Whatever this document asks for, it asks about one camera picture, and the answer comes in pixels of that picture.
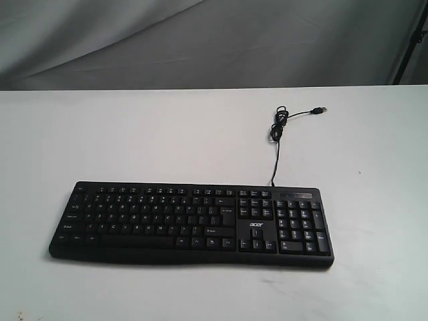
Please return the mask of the black tripod stand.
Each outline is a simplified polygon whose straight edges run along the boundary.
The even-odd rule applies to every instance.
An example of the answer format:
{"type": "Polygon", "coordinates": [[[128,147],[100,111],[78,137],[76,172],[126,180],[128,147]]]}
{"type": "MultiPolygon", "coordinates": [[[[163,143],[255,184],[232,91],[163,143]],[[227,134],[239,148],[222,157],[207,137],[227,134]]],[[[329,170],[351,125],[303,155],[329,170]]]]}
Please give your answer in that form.
{"type": "Polygon", "coordinates": [[[424,1],[424,6],[419,19],[417,21],[416,27],[411,33],[409,42],[407,44],[405,53],[402,56],[401,62],[393,79],[392,85],[399,85],[403,75],[409,65],[411,57],[415,51],[415,48],[418,44],[423,41],[423,38],[427,35],[427,30],[424,30],[423,27],[427,20],[427,1],[424,1]]]}

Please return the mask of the grey backdrop cloth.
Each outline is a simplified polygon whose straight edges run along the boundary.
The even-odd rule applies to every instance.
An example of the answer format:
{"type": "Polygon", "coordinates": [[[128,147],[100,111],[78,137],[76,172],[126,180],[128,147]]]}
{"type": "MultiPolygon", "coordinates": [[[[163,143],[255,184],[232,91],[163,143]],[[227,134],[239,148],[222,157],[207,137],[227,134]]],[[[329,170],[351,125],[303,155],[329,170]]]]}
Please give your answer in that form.
{"type": "Polygon", "coordinates": [[[2,90],[390,84],[422,1],[2,1],[2,90]]]}

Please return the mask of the black acer keyboard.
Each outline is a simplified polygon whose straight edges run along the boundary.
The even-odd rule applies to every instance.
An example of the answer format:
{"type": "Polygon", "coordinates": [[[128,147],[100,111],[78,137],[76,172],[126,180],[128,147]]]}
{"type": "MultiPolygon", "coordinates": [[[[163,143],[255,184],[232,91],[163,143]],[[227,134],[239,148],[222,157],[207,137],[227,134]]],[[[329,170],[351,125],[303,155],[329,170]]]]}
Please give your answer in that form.
{"type": "Polygon", "coordinates": [[[49,253],[149,265],[334,262],[318,189],[247,185],[80,181],[49,253]]]}

